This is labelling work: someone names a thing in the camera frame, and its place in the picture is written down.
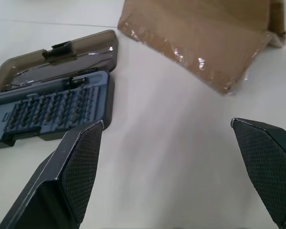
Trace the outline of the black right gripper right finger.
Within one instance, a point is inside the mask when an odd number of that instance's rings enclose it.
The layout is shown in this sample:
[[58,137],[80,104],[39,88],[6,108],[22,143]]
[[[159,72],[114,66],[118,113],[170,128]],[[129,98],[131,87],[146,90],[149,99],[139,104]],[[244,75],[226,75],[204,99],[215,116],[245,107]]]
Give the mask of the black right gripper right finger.
[[231,127],[254,188],[273,222],[286,229],[286,131],[242,118]]

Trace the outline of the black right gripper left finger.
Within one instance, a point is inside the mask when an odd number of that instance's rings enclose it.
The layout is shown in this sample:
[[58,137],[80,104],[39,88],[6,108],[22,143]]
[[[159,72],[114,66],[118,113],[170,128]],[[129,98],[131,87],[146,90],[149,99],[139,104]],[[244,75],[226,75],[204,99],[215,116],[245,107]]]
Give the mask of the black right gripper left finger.
[[77,126],[37,167],[0,229],[79,229],[94,185],[103,121]]

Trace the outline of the screwdriver bit case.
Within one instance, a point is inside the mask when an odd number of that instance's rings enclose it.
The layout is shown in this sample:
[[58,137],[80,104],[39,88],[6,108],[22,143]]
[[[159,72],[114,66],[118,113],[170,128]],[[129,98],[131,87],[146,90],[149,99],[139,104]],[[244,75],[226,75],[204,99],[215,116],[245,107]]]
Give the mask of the screwdriver bit case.
[[106,30],[5,61],[0,66],[0,92],[66,78],[85,77],[86,82],[0,104],[0,149],[30,137],[60,139],[70,129],[98,120],[109,126],[114,94],[110,74],[117,55],[117,36]]

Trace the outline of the brown cardboard box in film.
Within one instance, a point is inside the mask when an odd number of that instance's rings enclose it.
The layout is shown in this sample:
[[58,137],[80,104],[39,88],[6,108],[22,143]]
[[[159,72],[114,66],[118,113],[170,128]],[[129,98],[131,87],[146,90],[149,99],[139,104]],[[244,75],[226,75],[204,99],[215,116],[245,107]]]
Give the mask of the brown cardboard box in film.
[[124,0],[117,28],[228,94],[266,46],[286,45],[285,0]]

